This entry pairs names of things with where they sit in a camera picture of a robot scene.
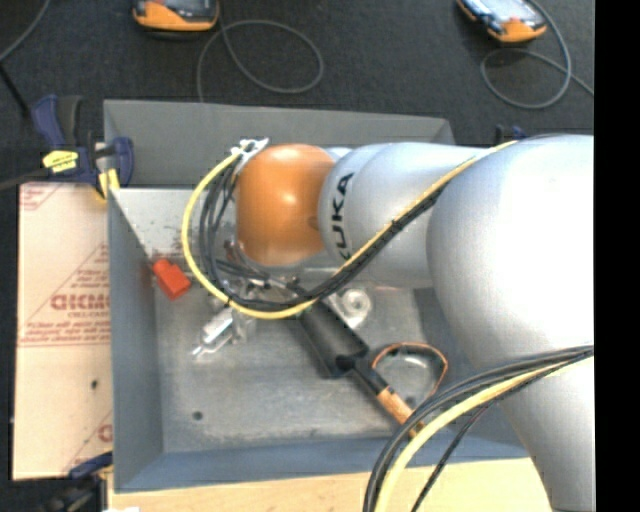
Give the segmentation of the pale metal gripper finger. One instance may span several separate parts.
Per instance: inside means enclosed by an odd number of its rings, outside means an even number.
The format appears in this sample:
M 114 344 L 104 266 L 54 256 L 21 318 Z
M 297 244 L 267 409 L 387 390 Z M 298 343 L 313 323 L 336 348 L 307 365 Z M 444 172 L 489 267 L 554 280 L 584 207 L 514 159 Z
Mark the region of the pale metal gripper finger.
M 230 308 L 217 312 L 200 330 L 199 344 L 193 349 L 193 357 L 213 354 L 233 339 L 233 313 Z
M 258 320 L 244 313 L 234 311 L 232 313 L 232 343 L 247 344 L 256 336 Z

